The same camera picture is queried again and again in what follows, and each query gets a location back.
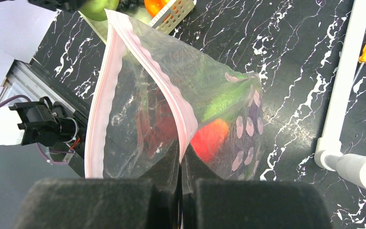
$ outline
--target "plastic basket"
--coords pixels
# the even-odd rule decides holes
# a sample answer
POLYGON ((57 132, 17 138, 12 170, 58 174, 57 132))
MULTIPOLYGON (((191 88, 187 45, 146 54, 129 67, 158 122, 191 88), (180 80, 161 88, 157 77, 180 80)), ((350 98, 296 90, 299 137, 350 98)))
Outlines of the plastic basket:
MULTIPOLYGON (((148 24, 152 28, 156 28, 157 30, 169 34, 193 9, 193 0, 170 0, 154 18, 152 18, 146 11, 145 7, 142 6, 138 7, 134 14, 128 12, 126 14, 148 24)), ((94 21, 87 18, 81 12, 79 13, 92 27, 100 39, 106 43, 108 29, 107 20, 94 21)))

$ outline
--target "red fruit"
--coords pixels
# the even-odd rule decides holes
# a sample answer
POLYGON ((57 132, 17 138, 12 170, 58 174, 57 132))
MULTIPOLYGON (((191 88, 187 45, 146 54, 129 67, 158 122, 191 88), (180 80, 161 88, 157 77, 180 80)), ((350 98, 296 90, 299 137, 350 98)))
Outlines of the red fruit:
POLYGON ((221 119, 217 119, 198 130, 190 143, 197 156, 203 162, 208 163, 215 157, 228 133, 228 124, 221 119))

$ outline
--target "black marble table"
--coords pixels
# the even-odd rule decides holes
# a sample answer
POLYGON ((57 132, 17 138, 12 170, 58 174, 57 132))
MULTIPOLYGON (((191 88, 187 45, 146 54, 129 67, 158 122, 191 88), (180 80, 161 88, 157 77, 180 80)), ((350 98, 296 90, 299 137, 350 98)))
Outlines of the black marble table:
MULTIPOLYGON (((313 160, 352 4, 199 0, 171 33, 236 71, 260 74, 267 142, 256 178, 312 184, 322 193, 335 228, 366 228, 366 190, 313 160)), ((104 49, 79 14, 60 12, 35 59, 90 104, 104 49)), ((366 66, 361 76, 340 140, 342 152, 366 155, 366 66)))

